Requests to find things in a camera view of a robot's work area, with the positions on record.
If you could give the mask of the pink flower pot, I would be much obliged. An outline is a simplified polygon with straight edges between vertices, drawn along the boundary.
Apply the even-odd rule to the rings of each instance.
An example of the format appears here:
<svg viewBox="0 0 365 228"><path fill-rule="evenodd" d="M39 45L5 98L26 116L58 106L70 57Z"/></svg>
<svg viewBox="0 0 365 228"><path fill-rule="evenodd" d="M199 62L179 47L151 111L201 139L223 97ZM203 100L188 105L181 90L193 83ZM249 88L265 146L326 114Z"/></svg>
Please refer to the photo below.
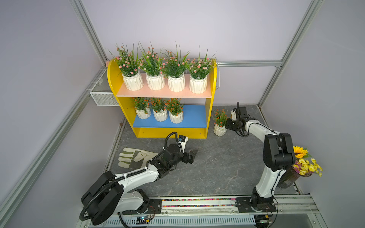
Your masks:
<svg viewBox="0 0 365 228"><path fill-rule="evenodd" d="M142 52L140 67L146 74L147 85L151 90L158 91L165 87L163 76L163 58L155 51L151 45L147 49L140 43Z"/></svg>
<svg viewBox="0 0 365 228"><path fill-rule="evenodd" d="M125 87L129 91L140 90L144 86L144 83L140 73L142 62L138 56L138 52L135 53L134 45L131 50L128 49L127 45L116 45L118 52L117 56L109 50L108 51L121 71Z"/></svg>
<svg viewBox="0 0 365 228"><path fill-rule="evenodd" d="M208 51L202 58L200 55L195 59L187 59L186 66L190 72L189 89L195 94L202 94L207 89L207 78L214 69L216 53L211 58L208 57Z"/></svg>
<svg viewBox="0 0 365 228"><path fill-rule="evenodd" d="M172 92L181 92L185 88L184 72L187 69L187 56L190 51L182 55L181 47L176 43L176 51L165 49L163 54L162 73L167 78L168 87Z"/></svg>

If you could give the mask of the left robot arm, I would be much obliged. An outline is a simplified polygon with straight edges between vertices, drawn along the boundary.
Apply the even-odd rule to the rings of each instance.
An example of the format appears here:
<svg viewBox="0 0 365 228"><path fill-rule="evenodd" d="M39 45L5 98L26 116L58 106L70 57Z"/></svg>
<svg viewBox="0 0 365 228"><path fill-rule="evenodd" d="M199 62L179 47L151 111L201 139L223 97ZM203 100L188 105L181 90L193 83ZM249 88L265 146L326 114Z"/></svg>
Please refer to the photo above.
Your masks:
<svg viewBox="0 0 365 228"><path fill-rule="evenodd" d="M198 151L186 152L187 141L188 137L172 132L165 138L162 151L148 160L145 167L123 174L103 173L81 197L83 209L79 220L89 219L93 225L99 225L115 213L147 213L150 199L139 187L165 177L180 162L193 163Z"/></svg>

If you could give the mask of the orange flower pot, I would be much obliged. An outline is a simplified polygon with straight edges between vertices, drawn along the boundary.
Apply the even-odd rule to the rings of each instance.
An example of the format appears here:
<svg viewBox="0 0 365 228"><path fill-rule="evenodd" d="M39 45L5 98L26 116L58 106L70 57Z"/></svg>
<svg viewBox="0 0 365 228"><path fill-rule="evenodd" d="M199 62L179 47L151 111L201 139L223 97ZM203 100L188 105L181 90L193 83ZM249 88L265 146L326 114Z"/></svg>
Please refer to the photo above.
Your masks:
<svg viewBox="0 0 365 228"><path fill-rule="evenodd" d="M183 104L178 98L171 98L166 101L165 108L169 112L170 121L173 124L180 124L183 121Z"/></svg>
<svg viewBox="0 0 365 228"><path fill-rule="evenodd" d="M215 125L214 125L214 129L213 132L216 136L224 136L227 129L226 129L226 122L227 122L227 115L226 115L226 110L222 109L222 110L216 110L215 111L215 117L214 117L214 121L215 121Z"/></svg>
<svg viewBox="0 0 365 228"><path fill-rule="evenodd" d="M167 110L165 108L165 102L162 98L153 97L150 98L151 107L155 120L158 122L164 122L168 118Z"/></svg>
<svg viewBox="0 0 365 228"><path fill-rule="evenodd" d="M149 98L133 97L132 101L134 103L134 108L136 110L138 118L147 119L151 116L149 108Z"/></svg>

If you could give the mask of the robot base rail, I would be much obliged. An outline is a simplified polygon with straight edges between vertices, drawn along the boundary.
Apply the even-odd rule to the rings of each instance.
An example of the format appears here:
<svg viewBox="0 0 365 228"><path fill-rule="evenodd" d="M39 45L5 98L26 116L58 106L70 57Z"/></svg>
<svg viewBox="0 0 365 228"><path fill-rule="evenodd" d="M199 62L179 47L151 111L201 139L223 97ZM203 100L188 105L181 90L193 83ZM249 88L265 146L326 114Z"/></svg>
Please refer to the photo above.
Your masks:
<svg viewBox="0 0 365 228"><path fill-rule="evenodd" d="M260 212L248 196L154 197L147 214L112 215L100 228L325 228L310 195L279 195Z"/></svg>

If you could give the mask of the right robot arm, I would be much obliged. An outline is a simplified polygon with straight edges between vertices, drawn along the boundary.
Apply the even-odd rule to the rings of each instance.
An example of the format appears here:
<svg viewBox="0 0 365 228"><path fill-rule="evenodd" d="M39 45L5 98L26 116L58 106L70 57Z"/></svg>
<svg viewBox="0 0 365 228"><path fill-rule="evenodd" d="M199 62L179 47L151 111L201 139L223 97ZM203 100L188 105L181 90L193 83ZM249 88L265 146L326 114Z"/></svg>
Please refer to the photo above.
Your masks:
<svg viewBox="0 0 365 228"><path fill-rule="evenodd" d="M291 135L279 133L261 124L247 113L246 107L240 107L239 102L231 111L231 118L226 121L226 129L235 131L240 137L253 135L264 143L262 158L265 168L260 181L254 187L251 198L247 201L242 198L237 199L237 206L239 208L246 206L254 212L265 209L276 211L274 204L276 187L296 160Z"/></svg>

